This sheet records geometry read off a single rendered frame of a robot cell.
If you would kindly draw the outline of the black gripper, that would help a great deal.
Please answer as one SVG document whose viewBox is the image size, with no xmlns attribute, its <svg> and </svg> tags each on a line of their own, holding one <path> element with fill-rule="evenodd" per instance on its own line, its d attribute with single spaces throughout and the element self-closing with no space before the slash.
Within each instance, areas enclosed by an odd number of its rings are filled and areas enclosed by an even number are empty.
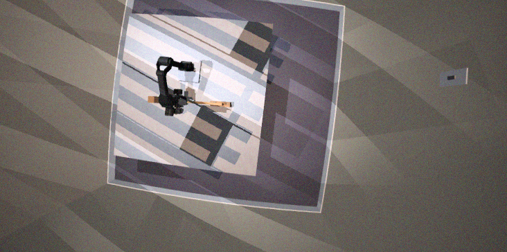
<svg viewBox="0 0 507 252">
<path fill-rule="evenodd" d="M 182 94 L 182 90 L 181 89 L 174 89 L 173 94 L 177 94 L 175 96 L 175 98 L 177 99 L 177 103 L 174 105 L 176 107 L 176 109 L 174 109 L 174 114 L 181 114 L 181 109 L 178 109 L 178 107 L 181 107 L 181 105 L 178 105 L 178 98 L 181 97 L 179 94 Z"/>
</svg>

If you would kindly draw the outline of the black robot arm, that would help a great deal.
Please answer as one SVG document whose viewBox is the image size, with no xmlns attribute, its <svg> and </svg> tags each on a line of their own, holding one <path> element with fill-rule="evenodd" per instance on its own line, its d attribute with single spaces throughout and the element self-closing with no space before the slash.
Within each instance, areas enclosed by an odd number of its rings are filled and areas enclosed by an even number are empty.
<svg viewBox="0 0 507 252">
<path fill-rule="evenodd" d="M 167 66 L 164 70 L 160 69 L 160 66 Z M 159 84 L 159 104 L 162 107 L 165 107 L 165 116 L 173 116 L 174 115 L 174 105 L 177 103 L 177 99 L 168 93 L 168 85 L 166 81 L 166 74 L 172 68 L 172 66 L 177 67 L 178 71 L 194 71 L 194 64 L 192 62 L 187 61 L 175 61 L 171 57 L 161 56 L 157 60 L 157 70 L 156 75 L 158 77 Z M 187 98 L 185 96 L 181 96 L 178 98 L 178 105 L 187 105 Z"/>
</svg>

